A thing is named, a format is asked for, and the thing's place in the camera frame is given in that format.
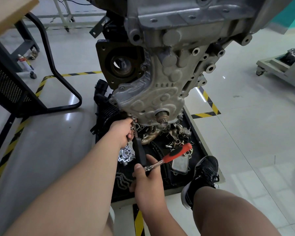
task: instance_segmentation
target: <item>black sneaker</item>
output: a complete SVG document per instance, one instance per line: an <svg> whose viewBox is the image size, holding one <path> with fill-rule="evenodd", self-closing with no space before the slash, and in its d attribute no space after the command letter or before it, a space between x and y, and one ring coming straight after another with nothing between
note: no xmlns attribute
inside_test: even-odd
<svg viewBox="0 0 295 236"><path fill-rule="evenodd" d="M203 186L215 189L214 183L219 182L219 163L214 156L205 156L196 165L191 182L181 192L181 202L186 209L193 208L193 197L196 191Z"/></svg>

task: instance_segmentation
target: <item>perforated metal panel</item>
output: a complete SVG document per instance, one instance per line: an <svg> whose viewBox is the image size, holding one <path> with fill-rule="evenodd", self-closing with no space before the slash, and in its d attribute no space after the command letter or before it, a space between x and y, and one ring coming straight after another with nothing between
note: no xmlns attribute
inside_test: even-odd
<svg viewBox="0 0 295 236"><path fill-rule="evenodd" d="M0 105L9 112L13 112L25 91L28 94L22 103L18 116L30 115L46 109L20 77L0 63Z"/></svg>

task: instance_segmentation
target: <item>metal engine cover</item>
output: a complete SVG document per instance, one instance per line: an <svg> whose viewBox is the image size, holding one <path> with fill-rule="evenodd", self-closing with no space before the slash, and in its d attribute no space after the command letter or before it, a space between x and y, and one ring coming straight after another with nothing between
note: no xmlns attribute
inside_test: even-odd
<svg viewBox="0 0 295 236"><path fill-rule="evenodd" d="M105 7L100 4L103 0L89 1L111 11L117 5L117 0L109 0L112 5ZM125 18L128 41L144 48L144 62L140 71L136 69L140 74L133 81L118 81L110 103L138 119L138 123L153 126L159 124L155 115L161 111L167 112L169 123L176 122L184 98L192 88L206 84L203 73L214 71L229 43L250 43L252 34L291 0L125 2L127 10L115 13Z"/></svg>

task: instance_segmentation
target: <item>floor marking tape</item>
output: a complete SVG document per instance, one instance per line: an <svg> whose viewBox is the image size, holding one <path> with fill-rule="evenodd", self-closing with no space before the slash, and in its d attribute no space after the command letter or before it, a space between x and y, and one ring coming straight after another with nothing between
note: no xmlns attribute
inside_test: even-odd
<svg viewBox="0 0 295 236"><path fill-rule="evenodd" d="M216 105L212 102L212 100L208 96L208 93L202 87L198 87L198 88L199 88L199 90L202 93L203 97L205 98L205 100L210 105L210 107L212 108L213 111L212 112L208 112L208 113L192 114L191 115L192 118L193 119L206 118L206 117L212 117L212 116L216 116L218 114L221 114L221 112L217 109Z"/></svg>
<svg viewBox="0 0 295 236"><path fill-rule="evenodd" d="M132 209L136 236L145 236L142 212L139 210L137 204L132 205Z"/></svg>
<svg viewBox="0 0 295 236"><path fill-rule="evenodd" d="M75 75L90 75L90 74L101 74L101 73L102 73L102 71L92 71L92 72L82 72L82 73L73 73L73 74L63 74L62 76L67 77L67 76L75 76ZM53 75L45 76L42 79L42 81L39 84L39 87L38 87L38 89L36 90L36 93L35 93L35 95L37 97L40 96L40 94L41 94L41 92L43 90L43 87L45 86L47 80L50 79L50 78L55 78L55 76L53 76ZM4 169L5 169L5 167L7 166L8 159L10 158L13 150L16 147L17 142L19 141L19 138L20 138L20 136L21 136L21 134L22 134L22 132L24 130L24 127L29 123L29 120L30 120L29 117L24 117L21 120L20 125L18 126L18 128L17 128L17 130L16 130L10 144L8 145L8 147L7 147L5 153L4 153L4 155L3 155L3 157L2 157L2 159L0 161L0 177L2 176L2 173L3 173Z"/></svg>

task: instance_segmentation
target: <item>wooden tabletop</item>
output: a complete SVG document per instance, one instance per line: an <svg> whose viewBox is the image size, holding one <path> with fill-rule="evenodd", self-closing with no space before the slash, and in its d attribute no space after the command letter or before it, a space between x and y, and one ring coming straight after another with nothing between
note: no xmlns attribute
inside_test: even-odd
<svg viewBox="0 0 295 236"><path fill-rule="evenodd" d="M38 3L38 0L0 0L0 35Z"/></svg>

